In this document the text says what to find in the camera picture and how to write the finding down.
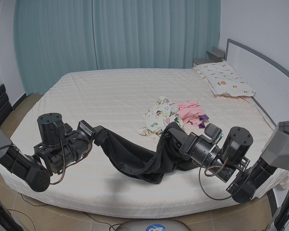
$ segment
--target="headboard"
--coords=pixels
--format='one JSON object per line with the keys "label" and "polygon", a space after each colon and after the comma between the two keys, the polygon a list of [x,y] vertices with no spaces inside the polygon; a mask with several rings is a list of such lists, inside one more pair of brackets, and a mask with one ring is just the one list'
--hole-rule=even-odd
{"label": "headboard", "polygon": [[289,120],[289,71],[241,43],[227,40],[225,60],[256,91],[253,100],[272,123]]}

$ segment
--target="tiled floor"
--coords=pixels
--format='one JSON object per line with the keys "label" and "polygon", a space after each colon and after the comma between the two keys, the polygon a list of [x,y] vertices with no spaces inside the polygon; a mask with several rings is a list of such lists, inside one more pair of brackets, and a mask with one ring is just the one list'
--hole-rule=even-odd
{"label": "tiled floor", "polygon": [[[13,111],[1,125],[2,131],[11,137],[26,113],[41,98],[41,95],[28,96]],[[24,196],[35,205],[42,203]],[[27,214],[34,222],[37,231],[46,230],[78,230],[78,231],[108,231],[109,226],[99,224],[79,211],[63,209],[48,205],[34,207],[23,201],[21,195],[11,190],[0,175],[0,201],[8,209],[18,210]],[[31,221],[24,215],[13,212],[18,219],[29,229],[34,230]],[[111,224],[122,223],[133,219],[107,217],[97,214],[89,214],[94,219]],[[266,228],[271,218],[271,212],[267,195],[261,199],[255,198],[246,204],[220,208],[212,211],[196,213],[173,219],[185,223],[192,231],[261,231]]]}

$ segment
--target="barcode label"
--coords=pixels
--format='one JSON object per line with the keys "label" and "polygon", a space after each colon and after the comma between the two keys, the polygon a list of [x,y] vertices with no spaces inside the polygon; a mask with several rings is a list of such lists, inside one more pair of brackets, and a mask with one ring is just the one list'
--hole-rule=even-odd
{"label": "barcode label", "polygon": [[87,133],[87,134],[89,134],[90,136],[92,135],[92,132],[91,132],[91,130],[89,130],[86,126],[84,126],[84,124],[83,123],[79,123],[79,126]]}

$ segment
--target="bed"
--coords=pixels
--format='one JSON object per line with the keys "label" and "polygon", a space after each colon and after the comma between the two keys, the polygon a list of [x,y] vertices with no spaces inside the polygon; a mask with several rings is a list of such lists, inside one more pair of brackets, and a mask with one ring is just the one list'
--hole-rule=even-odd
{"label": "bed", "polygon": [[[93,127],[102,125],[138,145],[156,150],[153,140],[139,135],[137,130],[144,125],[143,113],[151,108],[158,96],[166,96],[175,101],[197,100],[205,108],[209,122],[220,127],[225,136],[233,126],[247,128],[254,138],[246,155],[251,166],[272,134],[274,123],[288,120],[285,113],[289,113],[289,107],[276,113],[274,108],[264,103],[264,94],[276,92],[276,84],[274,88],[272,84],[269,87],[263,84],[265,81],[258,74],[252,74],[255,71],[252,71],[252,66],[263,74],[267,73],[267,79],[268,76],[274,78],[274,83],[281,88],[277,91],[281,96],[275,99],[284,100],[287,106],[289,78],[283,69],[280,71],[268,60],[232,40],[228,40],[226,53],[230,65],[257,91],[255,99],[213,95],[206,81],[193,69],[114,69],[69,73],[28,112],[11,140],[23,153],[32,155],[33,146],[41,142],[37,117],[58,112],[73,128],[80,120],[85,120]],[[275,103],[274,107],[280,112],[278,105]],[[203,134],[203,129],[188,124],[184,130]],[[198,169],[165,174],[160,184],[153,185],[122,175],[97,146],[93,146],[88,158],[66,171],[60,184],[50,186],[42,193],[32,191],[24,181],[2,166],[0,174],[12,189],[44,203],[113,217],[166,218],[236,204],[231,198],[224,201],[209,199],[199,186]],[[287,174],[287,171],[278,169],[255,196],[261,197],[280,182],[288,187]],[[208,178],[203,174],[201,180],[211,196],[223,198],[228,196],[226,188],[234,176],[226,184],[217,177]],[[51,181],[58,178],[54,175]]]}

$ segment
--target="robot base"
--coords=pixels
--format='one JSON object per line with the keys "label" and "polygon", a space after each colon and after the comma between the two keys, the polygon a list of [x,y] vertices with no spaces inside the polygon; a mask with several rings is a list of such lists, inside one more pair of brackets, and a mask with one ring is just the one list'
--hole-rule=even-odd
{"label": "robot base", "polygon": [[121,224],[116,229],[116,231],[175,231],[175,230],[190,231],[190,229],[180,221],[161,220],[161,219],[128,221]]}

